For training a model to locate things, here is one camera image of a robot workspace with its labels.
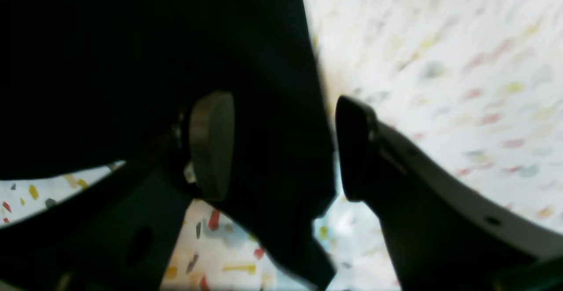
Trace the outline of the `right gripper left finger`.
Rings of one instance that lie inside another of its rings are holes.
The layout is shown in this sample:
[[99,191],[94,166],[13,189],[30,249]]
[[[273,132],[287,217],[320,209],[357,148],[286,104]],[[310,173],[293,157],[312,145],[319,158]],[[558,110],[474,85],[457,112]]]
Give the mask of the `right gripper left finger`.
[[1,229],[1,289],[158,290],[192,199],[223,201],[233,95],[214,91],[80,195]]

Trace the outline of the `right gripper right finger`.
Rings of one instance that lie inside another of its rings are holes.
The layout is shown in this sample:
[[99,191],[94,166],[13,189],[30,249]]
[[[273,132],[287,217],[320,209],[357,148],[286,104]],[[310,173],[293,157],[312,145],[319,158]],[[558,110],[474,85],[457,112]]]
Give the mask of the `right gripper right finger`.
[[560,291],[562,235],[479,195],[374,109],[336,103],[340,175],[349,201],[378,217],[403,291]]

